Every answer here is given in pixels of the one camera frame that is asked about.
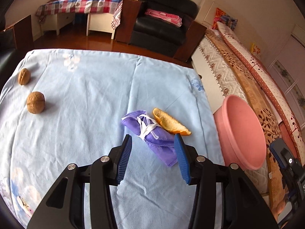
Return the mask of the person's right hand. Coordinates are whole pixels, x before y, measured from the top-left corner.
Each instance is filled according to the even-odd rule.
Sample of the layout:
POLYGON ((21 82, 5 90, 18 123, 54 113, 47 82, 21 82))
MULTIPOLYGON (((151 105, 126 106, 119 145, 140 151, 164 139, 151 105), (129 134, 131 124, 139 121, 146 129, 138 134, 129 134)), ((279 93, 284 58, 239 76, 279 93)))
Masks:
POLYGON ((286 201, 282 200, 278 203, 277 207, 274 207, 271 211, 276 221, 278 221, 278 217, 281 214, 281 212, 285 209, 286 201))

